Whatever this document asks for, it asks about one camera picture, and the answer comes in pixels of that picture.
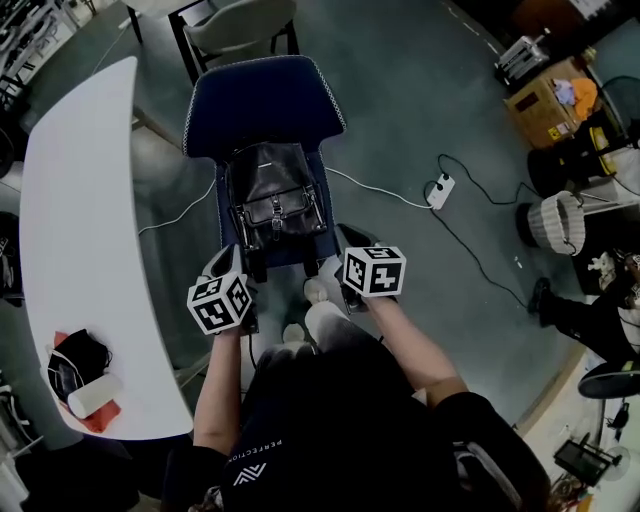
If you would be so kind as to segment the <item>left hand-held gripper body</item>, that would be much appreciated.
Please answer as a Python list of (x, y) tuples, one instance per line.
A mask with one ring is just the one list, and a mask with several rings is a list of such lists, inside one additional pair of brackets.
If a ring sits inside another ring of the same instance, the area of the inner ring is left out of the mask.
[(248, 276), (238, 244), (223, 247), (204, 267), (188, 290), (187, 307), (205, 335), (241, 327), (258, 332), (258, 320)]

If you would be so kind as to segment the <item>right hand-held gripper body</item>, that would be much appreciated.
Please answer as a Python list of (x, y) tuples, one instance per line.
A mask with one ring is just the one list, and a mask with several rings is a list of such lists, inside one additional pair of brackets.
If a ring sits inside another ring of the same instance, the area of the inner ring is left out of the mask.
[(336, 241), (340, 265), (334, 277), (347, 313), (366, 311), (365, 298), (386, 297), (396, 301), (406, 271), (406, 257), (400, 249), (344, 223), (336, 225)]

